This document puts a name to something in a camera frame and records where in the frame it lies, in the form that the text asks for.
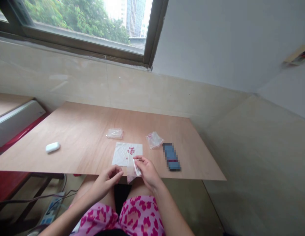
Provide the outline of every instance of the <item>hand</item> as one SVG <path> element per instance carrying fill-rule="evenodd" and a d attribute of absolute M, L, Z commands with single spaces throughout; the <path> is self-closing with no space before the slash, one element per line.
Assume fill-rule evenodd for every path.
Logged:
<path fill-rule="evenodd" d="M 149 159 L 145 158 L 144 156 L 135 156 L 134 159 L 135 164 L 142 172 L 142 179 L 145 185 L 151 192 L 154 192 L 158 186 L 163 184 L 155 166 Z"/>
<path fill-rule="evenodd" d="M 119 182 L 123 173 L 122 168 L 118 165 L 105 169 L 89 189 L 91 200 L 96 203 L 105 197 L 110 188 Z"/>

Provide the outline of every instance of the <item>pink leopard print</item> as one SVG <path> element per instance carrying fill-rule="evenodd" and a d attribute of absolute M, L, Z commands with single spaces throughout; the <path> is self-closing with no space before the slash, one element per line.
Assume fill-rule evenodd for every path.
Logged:
<path fill-rule="evenodd" d="M 156 199 L 138 196 L 124 202 L 120 217 L 102 203 L 94 204 L 82 217 L 75 236 L 93 236 L 106 229 L 122 229 L 130 236 L 163 236 L 164 228 Z"/>

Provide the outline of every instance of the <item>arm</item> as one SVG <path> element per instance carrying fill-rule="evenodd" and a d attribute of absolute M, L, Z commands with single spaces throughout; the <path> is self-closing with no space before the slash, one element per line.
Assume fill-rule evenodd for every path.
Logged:
<path fill-rule="evenodd" d="M 117 165 L 105 170 L 92 187 L 78 201 L 49 225 L 40 236 L 70 235 L 82 216 L 96 202 L 100 201 L 123 175 L 123 171 Z"/>
<path fill-rule="evenodd" d="M 147 188 L 153 192 L 165 233 L 168 236 L 186 235 L 193 236 L 192 230 L 181 215 L 177 205 L 175 204 L 169 190 L 159 177 L 154 165 L 143 156 L 134 157 L 136 165 L 142 172 L 142 179 Z"/>

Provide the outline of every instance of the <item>power strip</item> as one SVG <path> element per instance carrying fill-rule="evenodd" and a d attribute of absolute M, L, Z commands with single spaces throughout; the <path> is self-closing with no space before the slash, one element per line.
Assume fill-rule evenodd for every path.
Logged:
<path fill-rule="evenodd" d="M 60 193 L 57 193 L 57 195 L 64 196 L 65 193 L 66 192 L 60 192 Z M 51 201 L 49 207 L 47 208 L 40 225 L 44 225 L 44 224 L 50 225 L 54 221 L 55 217 L 58 214 L 58 211 L 60 209 L 60 206 L 61 206 L 62 202 L 63 202 L 62 197 L 55 197 L 54 196 L 52 198 L 52 201 Z"/>

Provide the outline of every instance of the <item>window frame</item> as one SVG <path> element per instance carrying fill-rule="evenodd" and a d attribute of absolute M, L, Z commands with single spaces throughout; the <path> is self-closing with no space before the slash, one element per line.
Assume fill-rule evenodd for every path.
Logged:
<path fill-rule="evenodd" d="M 129 46 L 125 46 L 124 49 L 114 48 L 114 45 L 119 47 L 123 47 L 123 45 L 45 24 L 40 24 L 41 29 L 35 28 L 22 0 L 0 0 L 0 10 L 8 20 L 8 22 L 0 20 L 0 36 L 84 56 L 152 68 L 167 5 L 168 0 L 152 1 L 144 54 L 140 54 L 135 47 L 134 50 L 137 50 L 137 53 L 128 51 Z M 42 30 L 48 30 L 48 28 L 52 28 L 58 33 Z M 92 40 L 92 42 L 83 40 L 83 38 Z"/>

